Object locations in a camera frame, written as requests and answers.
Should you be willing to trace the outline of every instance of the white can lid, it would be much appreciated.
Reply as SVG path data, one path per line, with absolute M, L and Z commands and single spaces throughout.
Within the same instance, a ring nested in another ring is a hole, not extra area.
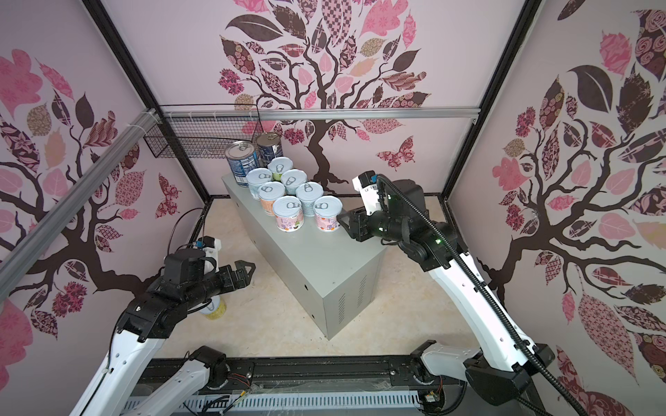
M 293 167 L 294 163 L 291 161 L 291 159 L 284 156 L 275 158 L 268 164 L 270 171 L 275 173 L 285 173 L 287 170 L 290 170 Z
M 300 201 L 295 196 L 281 196 L 273 202 L 273 212 L 281 217 L 293 217 L 300 211 Z
M 284 195 L 284 185 L 279 182 L 266 182 L 259 188 L 259 198 L 266 201 L 275 201 Z
M 290 169 L 282 174 L 280 181 L 285 186 L 291 186 L 293 188 L 298 185 L 306 182 L 308 180 L 308 174 L 299 169 Z
M 248 183 L 251 185 L 261 185 L 270 182 L 273 179 L 273 174 L 266 168 L 252 169 L 247 176 L 245 176 Z
M 324 218 L 335 217 L 342 211 L 342 201 L 326 195 L 314 201 L 314 213 Z
M 296 196 L 301 201 L 315 201 L 324 195 L 324 189 L 317 182 L 305 182 L 296 188 Z

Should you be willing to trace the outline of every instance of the floor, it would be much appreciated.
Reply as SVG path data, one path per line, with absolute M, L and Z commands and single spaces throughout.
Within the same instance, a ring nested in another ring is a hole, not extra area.
M 343 204 L 350 209 L 362 201 L 343 198 Z M 433 220 L 444 221 L 436 197 L 427 197 L 426 206 Z M 255 248 L 231 200 L 214 202 L 205 232 L 222 240 L 220 264 L 245 260 L 257 270 L 249 287 L 223 295 L 222 317 L 194 313 L 176 326 L 158 357 L 182 357 L 202 345 L 229 357 L 409 354 L 427 339 L 478 346 L 444 290 L 397 247 L 388 247 L 374 300 L 327 340 Z

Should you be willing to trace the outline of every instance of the tin can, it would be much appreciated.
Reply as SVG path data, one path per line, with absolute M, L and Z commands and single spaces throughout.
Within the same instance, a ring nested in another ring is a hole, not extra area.
M 295 196 L 282 196 L 273 204 L 275 221 L 282 231 L 296 231 L 303 225 L 303 210 Z
M 308 174 L 299 169 L 290 169 L 282 174 L 280 182 L 287 188 L 287 195 L 296 195 L 296 189 L 308 181 Z
M 314 217 L 314 201 L 324 195 L 324 189 L 317 182 L 305 182 L 296 189 L 296 197 L 300 199 L 303 215 Z
M 266 182 L 273 180 L 273 174 L 266 168 L 257 168 L 251 170 L 246 176 L 248 182 L 248 188 L 250 188 L 250 193 L 252 197 L 259 201 L 259 188 Z
M 256 147 L 262 165 L 268 166 L 271 160 L 282 156 L 282 143 L 277 133 L 262 133 L 256 138 Z
M 284 185 L 280 182 L 266 182 L 259 188 L 259 200 L 266 215 L 275 215 L 273 203 L 281 196 L 284 196 Z
M 326 195 L 314 201 L 314 219 L 317 228 L 332 232 L 340 227 L 338 214 L 342 211 L 342 201 L 335 196 Z
M 247 174 L 259 167 L 254 145 L 251 142 L 239 140 L 229 144 L 224 150 L 224 155 L 229 162 L 234 178 L 236 178 L 236 183 L 243 188 L 247 188 Z
M 280 180 L 282 174 L 293 167 L 294 163 L 291 159 L 284 156 L 271 160 L 267 166 L 267 168 L 273 173 L 273 180 Z

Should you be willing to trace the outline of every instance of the pink label can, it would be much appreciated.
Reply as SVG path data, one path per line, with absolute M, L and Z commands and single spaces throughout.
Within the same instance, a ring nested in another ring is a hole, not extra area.
M 303 209 L 295 196 L 282 196 L 273 204 L 275 221 L 282 231 L 296 231 L 303 225 Z

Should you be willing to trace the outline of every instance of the dark brown leaf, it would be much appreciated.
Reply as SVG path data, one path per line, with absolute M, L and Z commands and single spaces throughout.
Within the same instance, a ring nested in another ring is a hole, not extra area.
M 226 26 L 227 29 L 229 27 L 238 27 L 243 33 L 259 42 L 272 41 L 282 36 L 282 32 L 273 22 L 260 15 L 235 17 Z

